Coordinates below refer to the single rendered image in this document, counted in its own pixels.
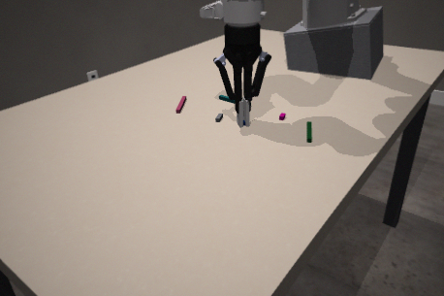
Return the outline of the turquoise rod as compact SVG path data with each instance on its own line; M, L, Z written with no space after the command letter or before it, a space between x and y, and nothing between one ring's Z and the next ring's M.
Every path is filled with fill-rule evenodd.
M234 103L235 104L235 100L230 100L230 98L228 96L224 96L224 95L219 95L219 99L223 100L223 101L227 101L230 103Z

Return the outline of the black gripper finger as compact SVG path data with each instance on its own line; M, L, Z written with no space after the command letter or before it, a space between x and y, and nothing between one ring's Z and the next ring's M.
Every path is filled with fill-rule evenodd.
M215 57L213 62L219 68L219 72L224 83L226 92L228 97L231 100L235 100L236 112L237 112L237 124L239 127L243 127L243 102L242 102L242 84L241 84L241 73L242 73L242 55L237 53L236 55L236 68L233 67L234 70L234 89L235 93L232 90L232 86L228 77L228 73L226 68L226 57L224 53L221 54L218 58Z
M249 112L251 111L252 98L259 96L267 65L271 60L271 55L264 51L261 52L254 81L252 83L253 58L253 53L249 52L247 54L247 68L243 67L243 120L245 120L246 126L249 126Z

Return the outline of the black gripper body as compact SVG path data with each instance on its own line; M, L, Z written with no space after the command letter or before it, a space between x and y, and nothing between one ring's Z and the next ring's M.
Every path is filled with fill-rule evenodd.
M224 31L225 48L223 49L223 53L232 66L236 68L237 53L242 55L242 68L247 68L247 54L249 52L252 52L254 55L254 64L262 52L260 45L261 25L257 23L253 26L234 27L227 23L224 26Z

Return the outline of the pink rod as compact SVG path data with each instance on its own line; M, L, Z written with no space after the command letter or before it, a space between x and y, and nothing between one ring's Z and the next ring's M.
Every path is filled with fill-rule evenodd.
M182 108L184 106L185 101L186 101L186 96L182 96L182 98L181 98L181 100L180 100L180 102L179 102L179 104L178 104L178 106L176 108L176 113L177 114L180 114L180 112L181 112L181 110L182 110Z

